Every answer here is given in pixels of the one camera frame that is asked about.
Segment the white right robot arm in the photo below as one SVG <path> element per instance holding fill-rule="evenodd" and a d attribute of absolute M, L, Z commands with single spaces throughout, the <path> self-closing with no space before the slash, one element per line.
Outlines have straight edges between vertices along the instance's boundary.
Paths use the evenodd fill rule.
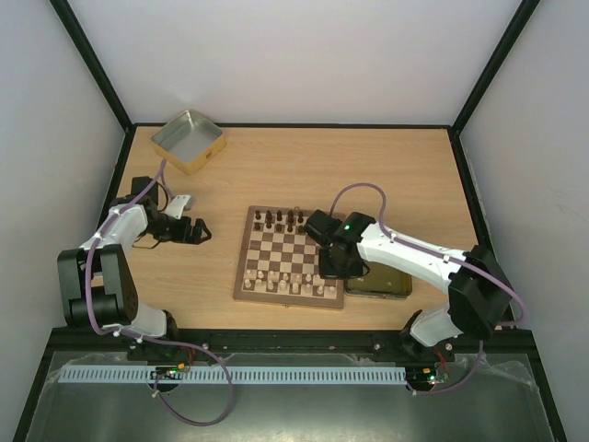
<path fill-rule="evenodd" d="M 490 339 L 511 301 L 520 302 L 494 255 L 481 246 L 448 249 L 384 226 L 369 215 L 351 213 L 340 221 L 317 210 L 305 233 L 320 247 L 318 268 L 324 279 L 365 276 L 371 263 L 397 269 L 448 296 L 438 308 L 420 310 L 401 338 L 403 354 L 419 361 L 441 341 L 466 334 Z"/>

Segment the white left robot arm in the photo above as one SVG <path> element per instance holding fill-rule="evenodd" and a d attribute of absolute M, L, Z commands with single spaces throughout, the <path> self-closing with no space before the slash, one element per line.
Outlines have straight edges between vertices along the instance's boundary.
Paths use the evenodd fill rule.
<path fill-rule="evenodd" d="M 189 194 L 169 195 L 162 182 L 146 176 L 133 178 L 132 192 L 110 203 L 97 232 L 57 258 L 66 324 L 116 337 L 125 333 L 138 341 L 145 337 L 177 340 L 178 327 L 171 313 L 139 299 L 126 252 L 147 235 L 156 245 L 199 245 L 211 239 L 202 219 L 186 215 L 193 203 Z"/>

